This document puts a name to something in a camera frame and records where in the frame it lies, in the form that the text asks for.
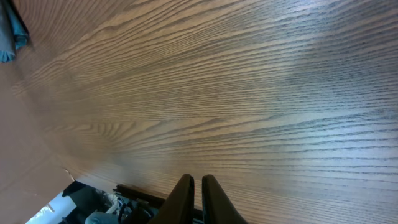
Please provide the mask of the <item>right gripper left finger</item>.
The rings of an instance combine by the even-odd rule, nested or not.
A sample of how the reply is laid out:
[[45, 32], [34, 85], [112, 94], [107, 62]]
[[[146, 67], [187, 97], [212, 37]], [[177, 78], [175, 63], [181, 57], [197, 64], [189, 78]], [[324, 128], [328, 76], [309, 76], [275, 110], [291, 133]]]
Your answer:
[[194, 179], [184, 174], [171, 191], [158, 214], [149, 224], [192, 224], [194, 211]]

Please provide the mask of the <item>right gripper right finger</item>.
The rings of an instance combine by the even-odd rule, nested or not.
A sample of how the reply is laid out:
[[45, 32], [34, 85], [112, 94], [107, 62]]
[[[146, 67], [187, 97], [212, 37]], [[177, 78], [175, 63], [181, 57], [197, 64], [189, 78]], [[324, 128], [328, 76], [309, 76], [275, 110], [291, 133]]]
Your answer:
[[205, 224], [248, 224], [235, 209], [215, 176], [203, 176], [201, 188]]

